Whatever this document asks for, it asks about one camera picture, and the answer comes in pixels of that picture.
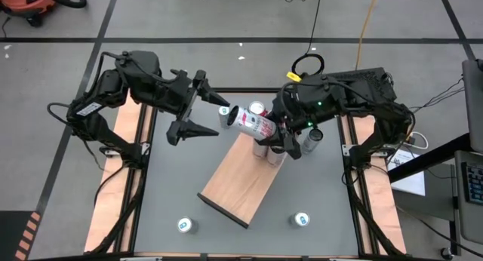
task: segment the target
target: yellow tag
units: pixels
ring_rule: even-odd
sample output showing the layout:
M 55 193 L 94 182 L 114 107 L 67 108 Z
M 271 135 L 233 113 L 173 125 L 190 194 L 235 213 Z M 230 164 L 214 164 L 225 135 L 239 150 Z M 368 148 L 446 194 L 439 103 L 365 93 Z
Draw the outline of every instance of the yellow tag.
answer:
M 287 77 L 292 81 L 296 81 L 296 82 L 299 82 L 300 80 L 302 80 L 302 78 L 300 78 L 298 75 L 296 75 L 293 72 L 287 72 Z

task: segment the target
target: table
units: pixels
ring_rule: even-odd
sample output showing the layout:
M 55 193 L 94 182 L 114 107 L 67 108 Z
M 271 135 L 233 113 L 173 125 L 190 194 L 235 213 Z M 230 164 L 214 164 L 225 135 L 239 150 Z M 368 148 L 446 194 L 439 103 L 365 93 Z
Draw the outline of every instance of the table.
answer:
M 139 116 L 140 107 L 134 104 L 129 99 L 126 104 L 120 108 L 118 118 L 116 120 L 114 131 L 124 137 L 127 141 L 133 141 L 137 120 Z M 362 140 L 371 134 L 374 120 L 372 118 L 357 118 L 354 120 L 355 133 L 357 139 L 361 143 Z M 342 118 L 342 128 L 344 132 L 344 140 L 346 143 L 350 142 L 350 129 L 349 124 L 345 118 Z M 146 139 L 147 128 L 149 127 L 149 119 L 143 124 L 143 139 Z M 372 164 L 383 167 L 382 159 L 374 159 Z M 106 169 L 115 169 L 120 165 L 120 161 L 117 158 L 110 158 L 106 161 Z M 109 173 L 105 173 L 103 179 L 109 176 Z M 94 209 L 93 219 L 91 222 L 91 229 L 89 231 L 88 239 L 86 241 L 85 250 L 91 250 L 96 247 L 103 239 L 105 234 L 111 229 L 112 225 L 118 218 L 119 210 L 121 207 L 122 196 L 125 190 L 127 171 L 124 170 L 121 175 L 110 181 L 100 193 L 97 206 Z M 365 181 L 367 183 L 368 197 L 371 204 L 372 214 L 375 221 L 380 228 L 384 231 L 387 237 L 393 242 L 393 244 L 401 251 L 405 251 L 404 241 L 402 238 L 401 228 L 398 222 L 397 213 L 395 210 L 394 200 L 392 198 L 392 190 L 389 184 L 387 175 L 379 170 L 370 169 L 365 172 Z M 131 227 L 133 225 L 131 220 L 125 226 L 124 234 L 125 238 L 129 238 Z M 367 232 L 367 227 L 363 221 L 361 223 L 362 240 L 364 242 L 365 253 L 371 253 L 370 238 Z M 121 250 L 128 250 L 129 240 L 124 239 L 122 241 Z M 139 256 L 200 256 L 200 253 L 147 253 L 138 252 Z M 222 256 L 241 256 L 241 254 L 227 254 L 223 253 Z M 208 254 L 208 256 L 220 256 L 220 254 Z

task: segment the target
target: black floor stripe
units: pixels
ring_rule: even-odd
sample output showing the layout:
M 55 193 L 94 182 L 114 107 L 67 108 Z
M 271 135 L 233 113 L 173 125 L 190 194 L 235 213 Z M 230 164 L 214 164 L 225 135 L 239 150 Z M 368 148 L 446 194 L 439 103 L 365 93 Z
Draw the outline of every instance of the black floor stripe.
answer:
M 107 7 L 106 14 L 104 15 L 104 19 L 100 27 L 99 33 L 97 35 L 96 42 L 93 46 L 91 56 L 89 57 L 88 64 L 84 71 L 84 75 L 82 76 L 81 83 L 79 84 L 76 97 L 81 96 L 82 93 L 85 91 L 86 87 L 88 86 L 88 82 L 89 82 L 89 79 L 91 78 L 92 71 L 94 70 L 97 56 L 99 55 L 100 46 L 102 45 L 102 38 L 106 34 L 107 26 L 109 25 L 109 21 L 111 20 L 112 12 L 114 11 L 116 2 L 117 0 L 109 1 L 109 6 Z M 72 130 L 69 127 L 65 127 L 62 137 L 60 138 L 60 143 L 59 143 L 59 146 L 57 147 L 57 151 L 55 152 L 51 169 L 49 170 L 47 179 L 45 180 L 44 188 L 40 195 L 40 199 L 38 200 L 38 203 L 37 203 L 37 211 L 41 215 L 44 214 L 45 208 L 47 207 L 47 204 L 48 204 L 48 200 L 51 197 L 52 189 L 54 188 L 55 180 L 57 179 L 57 175 L 59 173 L 63 156 L 66 153 L 66 148 L 67 148 L 67 144 L 69 144 L 71 133 L 72 133 Z
M 192 44 L 192 43 L 309 43 L 309 38 L 0 38 L 5 43 L 119 43 L 119 44 Z M 359 38 L 314 38 L 313 43 L 358 44 Z M 483 38 L 363 38 L 364 44 L 447 45 L 483 44 Z
M 453 24 L 454 30 L 456 31 L 456 34 L 458 34 L 458 38 L 462 41 L 463 48 L 465 50 L 466 56 L 470 60 L 475 59 L 475 54 L 473 53 L 473 50 L 471 49 L 471 46 L 469 46 L 468 41 L 466 40 L 465 33 L 463 32 L 463 29 L 461 28 L 460 22 L 456 18 L 456 14 L 453 11 L 453 8 L 451 7 L 451 4 L 449 0 L 441 0 L 443 2 L 443 5 L 446 9 L 446 13 L 448 13 L 448 16 L 450 17 L 450 21 Z

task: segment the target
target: gray tabletop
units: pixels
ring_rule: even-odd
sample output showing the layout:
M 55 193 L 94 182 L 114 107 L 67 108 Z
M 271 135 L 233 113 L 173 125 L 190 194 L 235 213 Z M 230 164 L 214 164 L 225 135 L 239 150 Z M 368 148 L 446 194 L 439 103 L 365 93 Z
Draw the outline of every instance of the gray tabletop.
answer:
M 231 104 L 259 100 L 271 106 L 273 94 L 222 94 Z M 220 132 L 170 146 L 165 132 L 173 116 L 159 114 L 151 149 L 136 252 L 236 253 L 336 256 L 358 254 L 346 187 L 340 182 L 343 162 L 335 120 L 320 125 L 325 138 L 310 155 L 288 158 L 267 192 L 248 229 L 206 205 L 201 192 L 239 132 L 220 128 L 217 106 L 197 101 L 191 119 Z M 288 224 L 299 210 L 311 216 L 309 226 Z M 198 223 L 195 234 L 177 231 L 177 220 Z

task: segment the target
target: yellow cable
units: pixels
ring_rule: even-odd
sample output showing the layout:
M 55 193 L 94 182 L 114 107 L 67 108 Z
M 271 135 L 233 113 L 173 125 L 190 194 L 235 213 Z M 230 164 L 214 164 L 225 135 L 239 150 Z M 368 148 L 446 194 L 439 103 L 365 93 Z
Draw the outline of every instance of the yellow cable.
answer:
M 357 60 L 355 62 L 355 70 L 357 70 L 359 66 L 359 60 L 361 59 L 362 38 L 364 37 L 365 28 L 368 26 L 369 18 L 371 17 L 372 9 L 374 8 L 375 4 L 376 4 L 376 0 L 372 0 L 371 5 L 369 6 L 368 15 L 366 16 L 364 25 L 362 26 L 361 36 L 359 37 L 359 45 L 357 47 Z

